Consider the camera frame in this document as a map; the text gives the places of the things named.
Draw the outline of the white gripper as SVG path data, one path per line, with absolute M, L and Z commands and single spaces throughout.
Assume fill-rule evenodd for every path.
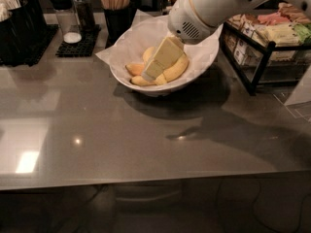
M 196 45 L 211 36 L 218 27 L 203 22 L 191 0 L 177 0 L 168 15 L 168 29 L 185 44 Z M 145 80 L 154 81 L 182 56 L 184 44 L 177 37 L 165 37 L 155 48 L 141 74 Z

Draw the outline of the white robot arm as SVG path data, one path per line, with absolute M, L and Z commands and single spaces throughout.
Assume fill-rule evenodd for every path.
M 177 0 L 169 12 L 167 28 L 185 44 L 196 45 L 230 17 L 246 14 L 267 0 Z M 311 17 L 311 0 L 284 0 Z

